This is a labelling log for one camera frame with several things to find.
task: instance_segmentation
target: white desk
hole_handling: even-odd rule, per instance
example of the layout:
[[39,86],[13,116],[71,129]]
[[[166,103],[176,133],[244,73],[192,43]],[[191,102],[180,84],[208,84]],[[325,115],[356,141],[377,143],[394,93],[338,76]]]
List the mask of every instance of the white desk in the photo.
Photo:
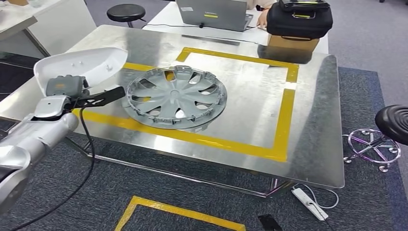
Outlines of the white desk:
[[0,7],[0,51],[43,58],[67,51],[96,25],[84,0],[42,0],[42,6]]
[[[257,20],[261,12],[256,10],[247,10],[249,14],[253,14],[254,18],[249,26],[256,26]],[[170,2],[165,8],[161,10],[148,24],[167,24],[172,26],[189,26],[184,24],[181,19],[181,14],[177,4]],[[222,30],[210,27],[198,28],[198,27],[171,27],[171,26],[145,26],[143,30],[160,31],[174,34],[190,35],[197,37],[218,38],[225,40],[235,41],[248,41],[267,45],[268,33],[260,28],[248,29],[244,32]],[[322,37],[318,43],[315,52],[328,54],[329,43],[328,36]]]

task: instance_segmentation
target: white cable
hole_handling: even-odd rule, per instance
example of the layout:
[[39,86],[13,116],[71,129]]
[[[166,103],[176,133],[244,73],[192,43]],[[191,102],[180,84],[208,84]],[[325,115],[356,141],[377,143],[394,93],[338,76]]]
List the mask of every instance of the white cable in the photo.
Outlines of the white cable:
[[315,196],[313,190],[312,190],[309,186],[307,186],[307,185],[304,185],[304,184],[302,184],[302,185],[305,186],[305,187],[310,191],[310,193],[311,193],[312,196],[313,196],[313,201],[314,201],[320,208],[327,208],[327,209],[329,209],[329,208],[334,208],[334,207],[336,207],[337,204],[339,203],[339,195],[337,195],[337,193],[335,193],[335,192],[332,191],[332,190],[325,189],[325,190],[327,190],[327,191],[333,193],[333,194],[336,196],[336,203],[334,203],[334,205],[328,206],[328,207],[321,206],[321,205],[318,204],[318,201],[317,201],[317,199],[316,199],[316,196]]

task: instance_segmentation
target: laptop lid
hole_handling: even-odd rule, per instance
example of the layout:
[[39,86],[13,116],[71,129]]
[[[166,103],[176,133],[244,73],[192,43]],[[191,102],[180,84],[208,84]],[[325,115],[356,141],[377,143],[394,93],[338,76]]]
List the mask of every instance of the laptop lid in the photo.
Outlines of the laptop lid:
[[183,22],[220,29],[243,31],[246,0],[176,0]]

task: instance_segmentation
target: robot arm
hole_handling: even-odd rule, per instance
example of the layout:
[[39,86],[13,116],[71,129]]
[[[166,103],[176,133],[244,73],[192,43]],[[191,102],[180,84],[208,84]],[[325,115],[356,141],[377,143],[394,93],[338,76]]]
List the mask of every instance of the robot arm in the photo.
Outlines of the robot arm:
[[[123,87],[88,96],[82,89],[83,77],[57,77],[47,85],[47,97],[41,99],[35,112],[12,128],[0,141],[0,214],[11,208],[21,196],[35,165],[46,149],[54,148],[74,131],[79,120],[74,108],[104,106],[125,96]],[[73,90],[72,85],[81,85]]]

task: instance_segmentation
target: black case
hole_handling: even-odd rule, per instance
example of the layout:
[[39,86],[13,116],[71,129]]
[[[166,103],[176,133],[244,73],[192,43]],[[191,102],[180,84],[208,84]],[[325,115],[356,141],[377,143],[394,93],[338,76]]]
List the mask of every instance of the black case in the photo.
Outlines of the black case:
[[267,16],[267,32],[272,35],[318,39],[332,28],[332,11],[286,12],[274,3]]
[[330,5],[325,0],[279,0],[284,11],[325,11]]

